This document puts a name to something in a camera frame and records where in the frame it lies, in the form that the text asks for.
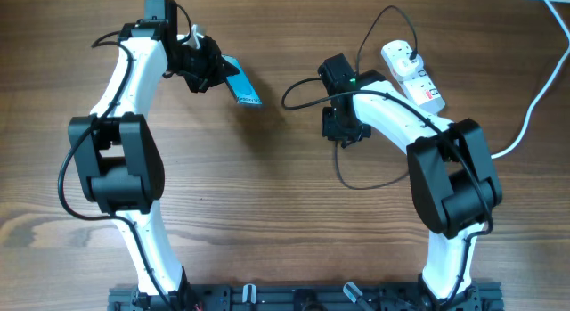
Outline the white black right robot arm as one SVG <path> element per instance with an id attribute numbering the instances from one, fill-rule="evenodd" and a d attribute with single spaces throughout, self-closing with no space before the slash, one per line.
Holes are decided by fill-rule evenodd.
<path id="1" fill-rule="evenodd" d="M 344 54 L 318 69 L 330 100 L 322 134 L 346 148 L 380 132 L 405 155 L 414 208 L 429 230 L 421 284 L 433 307 L 449 309 L 467 298 L 476 240 L 493 230 L 502 189 L 482 128 L 453 122 L 395 92 L 376 70 L 356 73 Z"/>

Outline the Samsung Galaxy smartphone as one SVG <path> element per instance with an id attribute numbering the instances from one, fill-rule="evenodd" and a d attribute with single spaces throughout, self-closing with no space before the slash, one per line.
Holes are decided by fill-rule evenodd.
<path id="1" fill-rule="evenodd" d="M 224 55 L 224 59 L 238 70 L 237 75 L 227 76 L 225 79 L 236 103 L 244 106 L 261 106 L 262 101 L 256 90 L 251 85 L 244 69 L 240 66 L 239 61 L 229 55 Z"/>

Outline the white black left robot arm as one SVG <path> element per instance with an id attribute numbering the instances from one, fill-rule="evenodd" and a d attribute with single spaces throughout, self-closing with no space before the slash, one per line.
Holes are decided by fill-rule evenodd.
<path id="1" fill-rule="evenodd" d="M 96 220 L 117 226 L 138 276 L 134 290 L 110 296 L 112 310 L 202 308 L 161 216 L 165 170 L 147 124 L 159 81 L 181 76 L 193 93 L 226 84 L 236 102 L 260 103 L 238 61 L 222 54 L 213 38 L 196 25 L 179 34 L 182 9 L 175 0 L 144 0 L 140 20 L 94 41 L 96 47 L 116 46 L 118 63 L 101 100 L 68 126 L 71 147 L 57 182 L 61 205 L 84 218 L 64 195 L 64 177 L 74 162 L 85 198 L 101 211 Z"/>

